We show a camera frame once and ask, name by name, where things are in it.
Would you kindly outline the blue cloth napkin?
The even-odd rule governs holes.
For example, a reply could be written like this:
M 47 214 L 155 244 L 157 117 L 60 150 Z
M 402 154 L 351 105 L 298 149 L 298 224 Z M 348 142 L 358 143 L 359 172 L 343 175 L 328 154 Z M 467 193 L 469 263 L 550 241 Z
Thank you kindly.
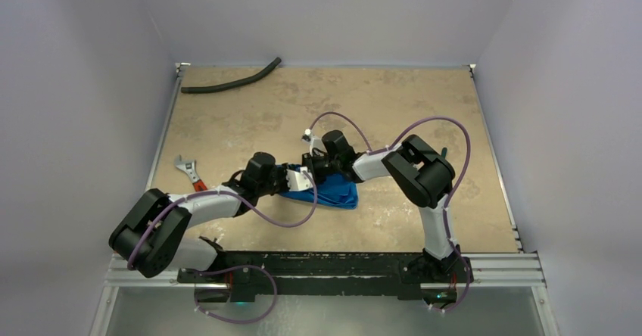
M 289 170 L 300 172 L 301 165 L 288 165 Z M 333 207 L 344 210 L 354 210 L 357 208 L 359 197 L 357 185 L 347 181 L 341 174 L 331 174 L 318 182 L 312 173 L 310 173 L 317 186 L 319 205 Z M 310 187 L 306 191 L 288 191 L 280 195 L 296 201 L 313 203 L 313 189 Z

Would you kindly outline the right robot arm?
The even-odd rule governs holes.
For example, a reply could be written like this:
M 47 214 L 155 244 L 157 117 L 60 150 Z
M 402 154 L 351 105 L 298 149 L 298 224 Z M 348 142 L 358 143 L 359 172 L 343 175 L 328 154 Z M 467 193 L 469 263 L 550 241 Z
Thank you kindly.
M 453 273 L 455 263 L 450 255 L 455 242 L 449 239 L 450 227 L 444 224 L 443 210 L 453 189 L 455 171 L 445 157 L 417 135 L 378 153 L 356 152 L 340 130 L 319 138 L 307 129 L 302 140 L 310 146 L 302 155 L 302 166 L 318 185 L 333 175 L 355 184 L 390 176 L 419 209 L 423 250 L 429 255 L 425 260 L 427 275 L 442 281 Z

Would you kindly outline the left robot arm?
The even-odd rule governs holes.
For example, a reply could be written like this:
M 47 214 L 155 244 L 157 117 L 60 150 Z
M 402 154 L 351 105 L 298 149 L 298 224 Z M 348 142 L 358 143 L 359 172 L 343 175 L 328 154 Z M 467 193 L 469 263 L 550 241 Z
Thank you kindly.
M 147 190 L 112 231 L 110 248 L 127 261 L 127 267 L 146 278 L 167 268 L 192 268 L 206 282 L 217 282 L 226 271 L 215 241 L 185 238 L 188 229 L 216 219 L 231 219 L 257 209 L 263 196 L 289 189 L 291 166 L 257 152 L 238 178 L 205 191 L 168 194 Z

